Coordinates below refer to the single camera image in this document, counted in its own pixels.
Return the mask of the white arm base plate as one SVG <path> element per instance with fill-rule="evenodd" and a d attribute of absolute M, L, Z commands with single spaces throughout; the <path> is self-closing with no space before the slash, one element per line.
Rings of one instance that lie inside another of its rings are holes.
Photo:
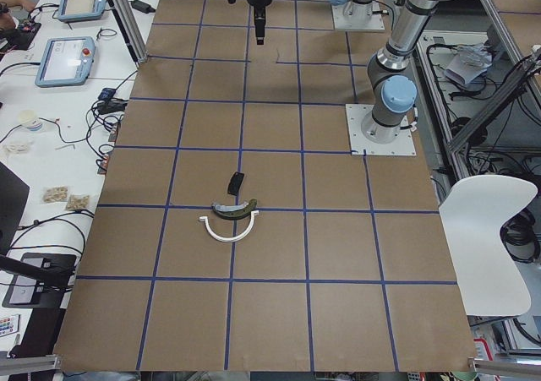
<path fill-rule="evenodd" d="M 346 104 L 347 129 L 352 155 L 416 156 L 411 124 L 386 128 L 372 115 L 371 104 Z"/>
<path fill-rule="evenodd" d="M 383 32 L 380 5 L 347 2 L 331 7 L 334 28 L 345 31 Z"/>

